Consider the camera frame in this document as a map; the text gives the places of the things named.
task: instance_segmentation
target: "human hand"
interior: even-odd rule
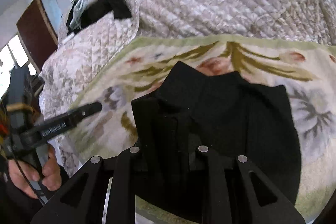
[[[62,178],[60,174],[60,168],[56,160],[55,149],[50,144],[48,144],[48,155],[49,160],[42,168],[42,174],[44,175],[42,184],[46,186],[49,191],[56,191],[58,190],[58,188],[60,188],[62,184]],[[31,165],[24,163],[20,160],[18,162],[28,180],[38,181],[40,179],[39,173]],[[13,184],[17,188],[19,188],[29,197],[37,198],[33,190],[30,188],[29,184],[26,182],[25,178],[21,174],[14,160],[8,161],[8,172]]]

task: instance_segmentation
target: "window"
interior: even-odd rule
[[[15,62],[20,67],[28,65],[30,74],[36,75],[36,69],[29,61],[18,35],[13,37],[0,51],[0,98],[9,87],[11,70],[14,68]]]
[[[41,2],[56,34],[61,24],[62,17],[62,11],[58,6],[57,0],[41,0]]]

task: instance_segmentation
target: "finger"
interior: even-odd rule
[[[40,179],[40,175],[39,173],[34,169],[34,167],[32,167],[30,164],[24,163],[22,161],[18,161],[23,173],[26,175],[28,180],[33,180],[33,181],[38,181]],[[19,170],[16,162],[14,160],[10,160],[8,162],[8,169],[9,169],[9,175],[10,178],[13,181],[13,177],[14,179],[24,179],[23,175],[21,174],[21,171]]]
[[[34,191],[31,189],[29,184],[27,183],[26,185],[27,186],[24,189],[20,189],[20,190],[22,190],[29,197],[37,199],[37,196],[35,195]]]
[[[62,184],[62,177],[59,174],[53,174],[45,177],[42,184],[48,188],[49,191],[56,191]]]
[[[48,156],[49,158],[56,159],[55,148],[51,144],[48,144]]]
[[[57,164],[57,160],[50,158],[42,168],[42,174],[48,177],[53,174],[60,174],[60,167]]]

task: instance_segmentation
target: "black cloth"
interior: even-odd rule
[[[208,77],[178,62],[160,88],[132,101],[132,110],[140,141],[152,132],[162,150],[149,168],[186,170],[198,146],[189,137],[196,135],[221,155],[246,155],[295,203],[301,153],[284,86],[250,84],[238,72]]]
[[[3,224],[28,224],[33,216],[41,209],[38,199],[30,198],[19,190],[8,175],[7,164],[0,156],[0,169],[6,173],[0,177],[0,223]],[[64,168],[61,167],[62,185],[69,180]]]
[[[115,19],[132,17],[132,14],[124,0],[97,0],[97,2],[92,4],[88,9],[83,12],[81,16],[81,28],[71,30],[70,22],[73,18],[74,6],[77,2],[78,0],[74,1],[73,6],[69,12],[68,20],[66,23],[66,26],[68,28],[68,35],[72,32],[74,32],[75,34],[79,33],[81,30],[97,22],[100,18],[102,18],[111,11],[113,11]]]

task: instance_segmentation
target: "wooden door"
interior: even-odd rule
[[[31,58],[41,70],[57,49],[57,37],[40,0],[33,0],[16,23]]]

